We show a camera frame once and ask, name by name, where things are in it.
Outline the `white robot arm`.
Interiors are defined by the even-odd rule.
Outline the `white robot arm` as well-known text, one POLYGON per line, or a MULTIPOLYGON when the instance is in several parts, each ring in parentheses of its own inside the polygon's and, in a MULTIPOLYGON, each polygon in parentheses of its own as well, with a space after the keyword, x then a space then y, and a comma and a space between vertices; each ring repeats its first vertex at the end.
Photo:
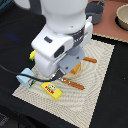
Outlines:
POLYGON ((22 9, 43 15, 46 24, 32 41, 38 71, 54 81, 68 74, 85 57, 83 47, 92 37, 88 0, 14 0, 22 9))

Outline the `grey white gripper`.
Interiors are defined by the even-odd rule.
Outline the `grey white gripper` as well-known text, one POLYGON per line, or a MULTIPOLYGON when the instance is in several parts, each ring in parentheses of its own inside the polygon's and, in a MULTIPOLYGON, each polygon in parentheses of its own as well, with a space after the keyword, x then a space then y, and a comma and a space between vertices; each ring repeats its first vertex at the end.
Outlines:
POLYGON ((85 53, 80 46, 69 50, 67 55, 58 62, 59 68, 50 80, 55 81, 56 79, 62 78, 64 75, 68 74, 82 61, 84 57, 85 53))

